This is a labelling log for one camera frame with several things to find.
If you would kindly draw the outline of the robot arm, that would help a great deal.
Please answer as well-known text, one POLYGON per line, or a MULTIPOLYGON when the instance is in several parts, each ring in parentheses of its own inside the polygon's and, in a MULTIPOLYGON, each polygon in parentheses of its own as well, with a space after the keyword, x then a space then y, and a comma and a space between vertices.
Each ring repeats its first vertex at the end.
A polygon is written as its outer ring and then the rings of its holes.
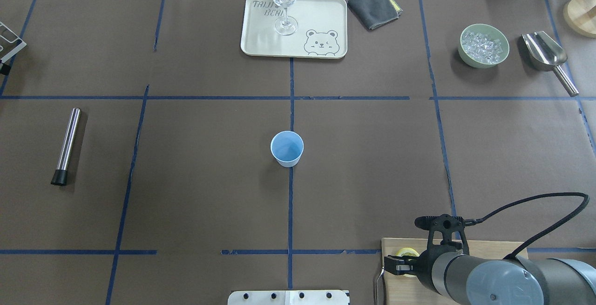
POLYGON ((496 258, 509 242, 474 241, 473 256, 460 243, 432 244, 418 256, 383 248, 386 305, 593 305, 595 269, 563 258, 496 258))

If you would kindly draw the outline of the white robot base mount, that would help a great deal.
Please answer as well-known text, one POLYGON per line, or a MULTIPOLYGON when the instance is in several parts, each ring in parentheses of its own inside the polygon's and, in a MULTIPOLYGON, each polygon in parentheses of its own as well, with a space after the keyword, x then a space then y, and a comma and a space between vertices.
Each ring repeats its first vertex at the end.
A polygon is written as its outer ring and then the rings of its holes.
POLYGON ((349 305, 351 297, 343 290, 234 291, 228 305, 349 305))

